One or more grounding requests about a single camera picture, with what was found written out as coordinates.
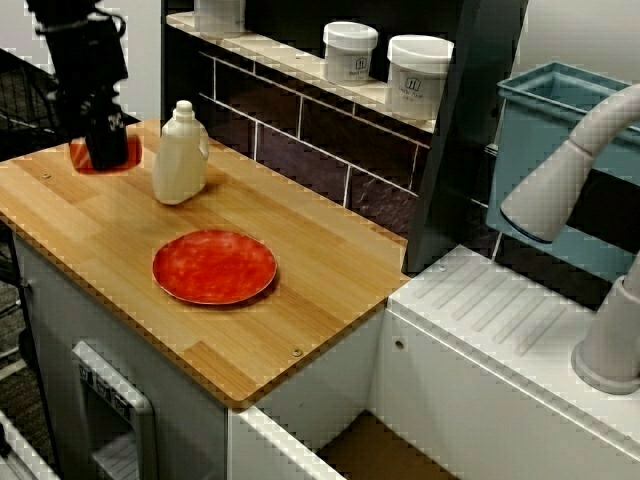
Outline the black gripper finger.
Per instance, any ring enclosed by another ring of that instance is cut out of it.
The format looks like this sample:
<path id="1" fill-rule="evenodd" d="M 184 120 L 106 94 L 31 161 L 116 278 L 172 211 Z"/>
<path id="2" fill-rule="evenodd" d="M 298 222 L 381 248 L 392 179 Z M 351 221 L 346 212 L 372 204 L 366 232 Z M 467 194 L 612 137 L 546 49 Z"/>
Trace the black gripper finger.
<path id="1" fill-rule="evenodd" d="M 126 127 L 122 109 L 115 101 L 117 96 L 114 89 L 104 89 L 83 105 L 85 141 L 95 170 L 113 169 L 128 159 Z"/>

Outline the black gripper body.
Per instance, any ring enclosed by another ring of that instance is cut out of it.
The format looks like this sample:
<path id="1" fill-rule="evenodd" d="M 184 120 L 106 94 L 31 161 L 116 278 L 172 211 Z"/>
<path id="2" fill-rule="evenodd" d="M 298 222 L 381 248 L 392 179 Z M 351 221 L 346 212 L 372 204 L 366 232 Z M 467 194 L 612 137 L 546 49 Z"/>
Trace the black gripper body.
<path id="1" fill-rule="evenodd" d="M 128 78 L 121 45 L 126 29 L 122 17 L 85 17 L 44 28 L 56 80 L 49 98 L 65 135 L 84 137 L 123 125 L 115 85 Z"/>

